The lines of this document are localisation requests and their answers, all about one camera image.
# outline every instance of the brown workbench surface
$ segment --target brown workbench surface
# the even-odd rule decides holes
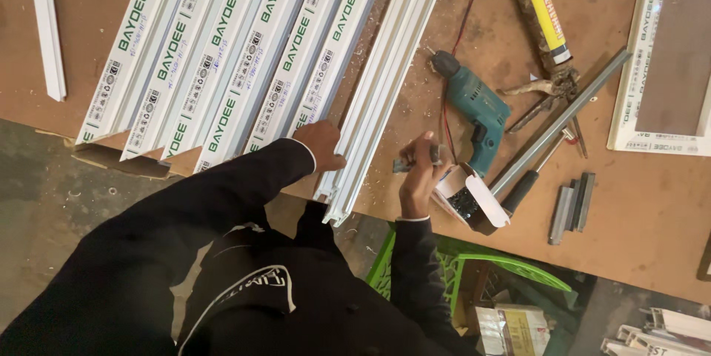
[[[594,73],[627,36],[635,0],[553,0],[582,81]],[[46,96],[32,0],[0,3],[0,117],[73,137],[79,131],[128,0],[56,0],[67,77],[67,101]],[[361,44],[351,61],[330,119],[337,122],[368,53],[386,0],[378,0]],[[451,50],[467,0],[439,0],[421,40],[422,46]],[[475,0],[458,59],[491,88],[541,77],[538,57],[515,0]],[[393,157],[422,131],[440,131],[443,81],[418,52],[400,91],[380,147],[356,203],[356,212],[395,219],[401,175],[390,173]],[[605,148],[619,74],[580,113],[590,159],[578,147],[564,146],[544,167],[534,190],[518,208],[513,224],[492,236],[470,231],[433,206],[434,230],[506,252],[592,273],[673,296],[711,303],[711,283],[695,279],[711,229],[711,163],[705,158],[613,152]],[[539,95],[503,97],[513,111],[509,124]],[[505,135],[486,181],[491,181],[541,126],[547,115],[515,135]],[[472,128],[457,112],[449,114],[458,156],[468,160]],[[126,135],[103,143],[120,148]],[[174,158],[173,170],[192,170],[195,151]],[[597,174],[584,233],[565,233],[560,246],[547,244],[557,188],[582,171]],[[310,197],[309,177],[285,192]]]

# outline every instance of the hand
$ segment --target hand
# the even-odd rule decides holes
[[[430,215],[429,205],[432,190],[444,173],[452,166],[449,151],[440,152],[441,165],[433,166],[430,146],[438,145],[432,139],[434,133],[427,131],[400,151],[405,161],[413,161],[413,169],[407,173],[400,187],[400,208],[403,219],[422,219]]]
[[[293,139],[307,146],[316,160],[314,172],[341,170],[346,166],[342,155],[334,155],[341,132],[327,120],[303,125],[294,132]]]

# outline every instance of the black handle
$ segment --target black handle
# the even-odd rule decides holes
[[[508,213],[509,216],[513,215],[518,207],[518,204],[521,203],[523,198],[526,197],[528,191],[531,190],[537,179],[538,172],[529,170],[523,175],[523,177],[521,177],[516,185],[513,186],[511,192],[501,203],[501,207]]]

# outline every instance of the yellow caulk tube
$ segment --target yellow caulk tube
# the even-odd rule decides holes
[[[555,65],[569,60],[572,55],[565,44],[565,36],[560,20],[553,6],[552,0],[518,0],[524,16],[529,20],[532,28],[538,25],[538,30],[534,30],[534,35],[538,37],[539,48],[544,62],[553,59]]]

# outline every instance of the red wire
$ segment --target red wire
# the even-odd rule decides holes
[[[464,13],[464,18],[461,21],[461,27],[459,27],[459,35],[457,36],[457,42],[454,43],[454,48],[451,50],[452,56],[457,55],[457,47],[461,42],[461,38],[464,36],[464,28],[467,26],[467,18],[469,16],[469,11],[471,10],[471,5],[474,0],[469,0],[467,5],[467,11]],[[456,152],[454,151],[454,143],[451,140],[451,133],[449,132],[449,123],[447,122],[447,83],[444,84],[444,96],[442,97],[442,118],[444,120],[444,133],[447,136],[447,142],[449,144],[449,149],[452,154],[455,155],[455,162],[457,160]]]

